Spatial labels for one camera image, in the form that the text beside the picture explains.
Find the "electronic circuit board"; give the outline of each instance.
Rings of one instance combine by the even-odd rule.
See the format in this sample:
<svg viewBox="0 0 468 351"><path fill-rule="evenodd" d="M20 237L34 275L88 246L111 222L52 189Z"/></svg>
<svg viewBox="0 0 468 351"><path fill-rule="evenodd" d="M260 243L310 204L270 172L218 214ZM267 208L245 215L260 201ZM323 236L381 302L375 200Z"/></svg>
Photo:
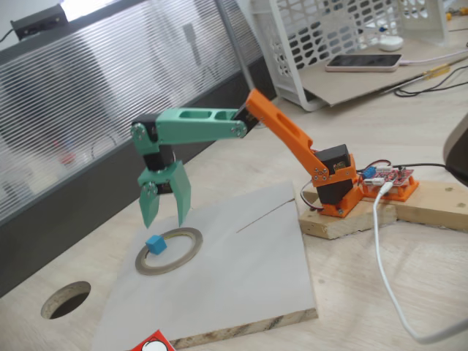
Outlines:
<svg viewBox="0 0 468 351"><path fill-rule="evenodd" d="M372 178L384 178L385 181L392 181L393 186L403 186L408 181L408 179L410 178L413 172L414 170L407 170L407 169L403 169L403 170L397 170L397 169L378 170L377 169L377 172Z"/></svg>

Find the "green robot arm segment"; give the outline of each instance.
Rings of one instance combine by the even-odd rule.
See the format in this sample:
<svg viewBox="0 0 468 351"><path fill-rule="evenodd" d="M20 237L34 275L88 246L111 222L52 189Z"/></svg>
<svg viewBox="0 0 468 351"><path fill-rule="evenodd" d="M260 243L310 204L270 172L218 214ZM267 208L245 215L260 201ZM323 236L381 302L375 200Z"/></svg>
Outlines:
<svg viewBox="0 0 468 351"><path fill-rule="evenodd" d="M172 192L175 195L179 225L190 209L190 182L170 145L244 137L256 123L254 118L247 117L245 108L179 108L143 115L132 122L133 142L146 163L146 169L138 178L140 208L146 227L158 213L162 194Z"/></svg>

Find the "wooden desk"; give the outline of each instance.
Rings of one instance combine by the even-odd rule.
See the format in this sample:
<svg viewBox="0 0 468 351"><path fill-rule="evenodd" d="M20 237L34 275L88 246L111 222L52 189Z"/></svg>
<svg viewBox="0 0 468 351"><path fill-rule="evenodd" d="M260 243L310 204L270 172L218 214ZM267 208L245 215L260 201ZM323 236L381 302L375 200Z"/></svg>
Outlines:
<svg viewBox="0 0 468 351"><path fill-rule="evenodd" d="M467 73L458 79L468 79ZM346 143L363 167L379 158L441 162L445 138L468 112L467 95L468 86L410 99L374 95L307 114L289 102L279 106L314 139L314 147ZM254 129L243 140L219 141L186 170L194 208L285 180L292 180L298 192L310 179L268 129ZM454 181L437 167L419 167L415 176ZM306 209L299 196L297 204L300 212ZM163 197L159 219L175 214L173 197ZM0 300L0 349L88 350L121 261L141 225L135 202L5 295ZM432 333L468 316L466 233L398 223L382 228L381 236L388 277L418 332ZM430 346L407 335L377 271L371 230L335 241L305 235L304 243L319 319L191 350L467 350L468 332ZM28 252L18 254L28 259ZM56 320L41 317L51 294L82 280L91 284L83 305Z"/></svg>

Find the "white plastic basket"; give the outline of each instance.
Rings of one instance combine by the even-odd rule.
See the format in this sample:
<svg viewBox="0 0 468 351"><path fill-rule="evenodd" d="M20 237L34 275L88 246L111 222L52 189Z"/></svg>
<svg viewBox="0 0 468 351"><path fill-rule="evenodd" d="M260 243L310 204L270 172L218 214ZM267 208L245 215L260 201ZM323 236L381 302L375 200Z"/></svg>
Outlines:
<svg viewBox="0 0 468 351"><path fill-rule="evenodd" d="M239 0L279 96L304 110L325 102L304 91L300 69L397 34L445 44L442 0Z"/></svg>

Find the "smartphone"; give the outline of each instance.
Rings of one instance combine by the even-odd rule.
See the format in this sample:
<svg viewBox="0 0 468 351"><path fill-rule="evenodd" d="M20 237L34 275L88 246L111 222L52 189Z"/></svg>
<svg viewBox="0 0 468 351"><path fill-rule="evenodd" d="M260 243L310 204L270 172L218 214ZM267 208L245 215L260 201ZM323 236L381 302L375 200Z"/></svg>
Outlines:
<svg viewBox="0 0 468 351"><path fill-rule="evenodd" d="M327 63L327 72L393 72L399 66L400 55L338 55Z"/></svg>

